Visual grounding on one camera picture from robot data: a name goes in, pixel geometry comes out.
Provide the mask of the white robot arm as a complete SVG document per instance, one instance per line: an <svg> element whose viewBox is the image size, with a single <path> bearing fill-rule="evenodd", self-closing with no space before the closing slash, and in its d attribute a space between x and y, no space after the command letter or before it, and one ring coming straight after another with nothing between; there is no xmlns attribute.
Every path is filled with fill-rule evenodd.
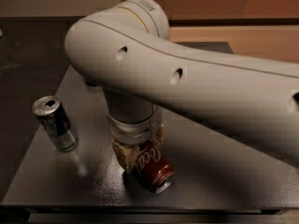
<svg viewBox="0 0 299 224"><path fill-rule="evenodd" d="M153 0L127 0L69 29L74 69L92 82L159 105L295 166L299 65L191 49L169 40Z"/></svg>

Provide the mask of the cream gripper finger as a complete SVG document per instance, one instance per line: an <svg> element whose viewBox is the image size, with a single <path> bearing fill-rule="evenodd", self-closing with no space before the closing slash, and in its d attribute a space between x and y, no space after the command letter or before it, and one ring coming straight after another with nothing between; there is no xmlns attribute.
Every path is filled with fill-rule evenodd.
<svg viewBox="0 0 299 224"><path fill-rule="evenodd" d="M130 174L135 167L135 162L139 153L139 146L126 145L115 138L111 140L111 144L119 165L126 173Z"/></svg>
<svg viewBox="0 0 299 224"><path fill-rule="evenodd" d="M153 135L150 141L156 146L161 147L164 143L164 126L161 125L157 133Z"/></svg>

